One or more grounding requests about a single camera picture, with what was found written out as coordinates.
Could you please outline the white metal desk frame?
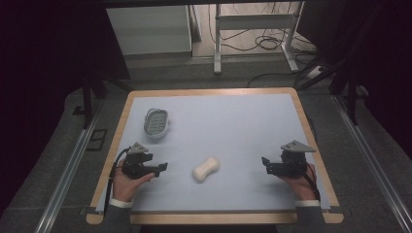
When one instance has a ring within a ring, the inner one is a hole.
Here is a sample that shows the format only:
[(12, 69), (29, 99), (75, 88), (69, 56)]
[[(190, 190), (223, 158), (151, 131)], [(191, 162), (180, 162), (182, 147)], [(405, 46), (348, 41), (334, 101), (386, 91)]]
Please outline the white metal desk frame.
[(286, 29), (286, 40), (281, 44), (282, 52), (287, 59), (292, 72), (298, 70), (298, 66), (292, 57), (291, 44), (294, 32), (300, 18), (303, 2), (300, 1), (292, 14), (260, 14), (260, 15), (222, 15), (221, 5), (216, 4), (215, 10), (215, 49), (214, 49), (214, 73), (222, 72), (221, 32), (223, 30), (246, 29)]

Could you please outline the white power strip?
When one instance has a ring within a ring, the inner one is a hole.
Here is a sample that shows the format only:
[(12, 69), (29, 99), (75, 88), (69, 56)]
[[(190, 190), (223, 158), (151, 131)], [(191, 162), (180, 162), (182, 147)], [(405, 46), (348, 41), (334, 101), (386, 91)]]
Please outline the white power strip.
[(306, 78), (311, 80), (319, 76), (326, 68), (324, 66), (316, 66), (307, 75)]

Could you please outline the person's right hand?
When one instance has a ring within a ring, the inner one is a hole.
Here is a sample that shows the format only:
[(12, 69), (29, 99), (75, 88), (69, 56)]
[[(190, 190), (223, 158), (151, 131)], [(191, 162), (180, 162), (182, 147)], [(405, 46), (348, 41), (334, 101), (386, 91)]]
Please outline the person's right hand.
[(281, 177), (281, 180), (289, 185), (299, 201), (317, 200), (317, 194), (313, 188), (313, 184), (317, 183), (316, 169), (313, 164), (307, 164), (305, 176), (298, 179)]

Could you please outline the aluminium floor rail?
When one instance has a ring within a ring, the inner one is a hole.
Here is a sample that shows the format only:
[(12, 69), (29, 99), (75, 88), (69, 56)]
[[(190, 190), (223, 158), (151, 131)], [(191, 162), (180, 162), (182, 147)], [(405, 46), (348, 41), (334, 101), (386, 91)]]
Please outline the aluminium floor rail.
[(389, 204), (391, 211), (402, 229), (402, 232), (412, 233), (412, 214), (409, 212), (399, 193), (385, 174), (369, 143), (365, 140), (363, 134), (361, 133), (360, 128), (350, 119), (347, 114), (348, 109), (345, 106), (344, 101), (339, 96), (332, 96), (331, 99), (336, 104), (344, 123), (346, 124), (363, 159), (365, 160), (372, 177), (375, 182), (377, 182), (379, 189)]
[(75, 177), (78, 166), (86, 151), (86, 145), (94, 130), (95, 124), (99, 118), (103, 104), (98, 102), (93, 109), (93, 117), (87, 129), (81, 131), (80, 136), (71, 152), (68, 162), (66, 163), (58, 183), (51, 195), (48, 205), (43, 211), (42, 216), (34, 230), (34, 233), (51, 233), (52, 227), (62, 207), (69, 187)]

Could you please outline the white cabinet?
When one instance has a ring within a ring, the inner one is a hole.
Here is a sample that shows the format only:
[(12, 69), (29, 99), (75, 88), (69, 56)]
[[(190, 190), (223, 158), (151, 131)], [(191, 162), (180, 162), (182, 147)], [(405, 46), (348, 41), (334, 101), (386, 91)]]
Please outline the white cabinet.
[(123, 55), (191, 51), (187, 6), (106, 10)]

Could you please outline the black metal stand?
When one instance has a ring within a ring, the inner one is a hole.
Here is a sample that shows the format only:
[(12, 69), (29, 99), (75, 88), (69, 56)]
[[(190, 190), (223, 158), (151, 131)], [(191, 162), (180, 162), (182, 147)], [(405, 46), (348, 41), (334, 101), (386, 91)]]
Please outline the black metal stand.
[(94, 93), (98, 99), (104, 99), (108, 95), (108, 90), (103, 84), (102, 79), (95, 74), (84, 75), (82, 82), (85, 115), (84, 129), (88, 129), (92, 121), (91, 93)]
[(331, 94), (337, 95), (343, 91), (344, 87), (347, 87), (347, 116), (354, 125), (358, 124), (356, 119), (357, 84), (356, 70), (349, 62), (342, 62), (328, 88)]

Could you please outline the white bone-shaped toy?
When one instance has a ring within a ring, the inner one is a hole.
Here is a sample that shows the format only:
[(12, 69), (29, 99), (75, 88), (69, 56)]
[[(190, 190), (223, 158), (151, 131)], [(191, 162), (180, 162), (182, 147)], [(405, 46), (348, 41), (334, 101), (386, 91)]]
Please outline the white bone-shaped toy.
[(192, 175), (197, 182), (202, 183), (209, 175), (218, 171), (220, 165), (221, 163), (216, 157), (209, 157), (192, 170)]

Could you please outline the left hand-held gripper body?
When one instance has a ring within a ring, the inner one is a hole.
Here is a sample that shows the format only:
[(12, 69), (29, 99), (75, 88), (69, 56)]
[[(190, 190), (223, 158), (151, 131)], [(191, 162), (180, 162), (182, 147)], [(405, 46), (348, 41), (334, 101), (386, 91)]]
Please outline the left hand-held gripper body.
[(151, 161), (153, 155), (139, 143), (135, 143), (126, 153), (121, 171), (132, 180), (140, 179), (152, 172), (145, 162)]

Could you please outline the light blue table mat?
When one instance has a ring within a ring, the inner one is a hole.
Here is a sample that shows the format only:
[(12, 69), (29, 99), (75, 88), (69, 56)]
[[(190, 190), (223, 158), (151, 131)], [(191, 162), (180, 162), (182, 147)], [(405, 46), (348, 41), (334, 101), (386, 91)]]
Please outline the light blue table mat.
[[(170, 124), (159, 139), (144, 131), (149, 109), (166, 110)], [(135, 213), (291, 211), (286, 183), (266, 173), (261, 158), (280, 161), (281, 146), (307, 141), (288, 94), (135, 97), (120, 139), (122, 149), (140, 143), (152, 164), (168, 163), (143, 184)], [(192, 170), (207, 158), (221, 165), (202, 183)]]

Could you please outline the grey soap dish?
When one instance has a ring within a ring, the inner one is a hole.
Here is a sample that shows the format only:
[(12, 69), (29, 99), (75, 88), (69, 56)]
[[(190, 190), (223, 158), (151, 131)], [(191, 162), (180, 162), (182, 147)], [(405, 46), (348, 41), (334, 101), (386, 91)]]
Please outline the grey soap dish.
[(162, 138), (167, 133), (169, 124), (169, 115), (166, 110), (149, 109), (144, 122), (145, 134), (151, 139)]

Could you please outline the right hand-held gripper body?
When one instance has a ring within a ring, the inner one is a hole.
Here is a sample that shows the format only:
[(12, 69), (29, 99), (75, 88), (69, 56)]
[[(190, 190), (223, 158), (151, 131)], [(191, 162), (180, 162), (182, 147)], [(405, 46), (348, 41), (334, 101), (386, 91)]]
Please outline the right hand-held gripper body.
[(281, 163), (270, 163), (275, 170), (275, 176), (299, 178), (307, 171), (307, 152), (316, 150), (296, 140), (281, 146)]

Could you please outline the person's left hand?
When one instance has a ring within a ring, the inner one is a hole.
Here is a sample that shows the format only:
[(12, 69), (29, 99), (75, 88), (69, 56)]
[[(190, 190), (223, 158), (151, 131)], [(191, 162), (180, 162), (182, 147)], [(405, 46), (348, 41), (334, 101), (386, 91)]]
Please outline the person's left hand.
[(123, 161), (121, 160), (119, 165), (115, 169), (115, 175), (113, 179), (113, 195), (112, 197), (118, 201), (131, 202), (137, 191), (137, 189), (143, 184), (149, 182), (155, 177), (153, 173), (145, 175), (144, 177), (133, 180), (130, 179), (122, 171)]

